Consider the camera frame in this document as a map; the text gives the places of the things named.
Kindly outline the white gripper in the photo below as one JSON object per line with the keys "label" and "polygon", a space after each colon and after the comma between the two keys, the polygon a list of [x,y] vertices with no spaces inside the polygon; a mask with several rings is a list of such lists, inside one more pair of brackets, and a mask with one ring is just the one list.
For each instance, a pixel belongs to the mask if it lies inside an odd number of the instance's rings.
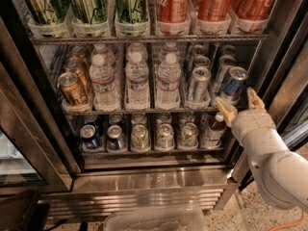
{"label": "white gripper", "polygon": [[271,116],[264,110],[265,104],[257,92],[248,87],[246,90],[248,108],[239,112],[222,99],[216,98],[219,111],[239,144],[245,149],[249,160],[265,160],[271,154],[285,154],[289,151],[286,143],[276,130]]}

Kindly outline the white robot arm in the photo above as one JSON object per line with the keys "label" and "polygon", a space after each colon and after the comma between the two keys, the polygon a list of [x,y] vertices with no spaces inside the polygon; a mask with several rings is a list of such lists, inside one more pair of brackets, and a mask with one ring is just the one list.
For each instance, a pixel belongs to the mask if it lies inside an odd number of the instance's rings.
{"label": "white robot arm", "polygon": [[308,213],[308,161],[283,142],[256,91],[249,88],[246,93],[248,108],[244,111],[221,97],[216,103],[226,125],[246,151],[260,195],[277,209],[298,207]]}

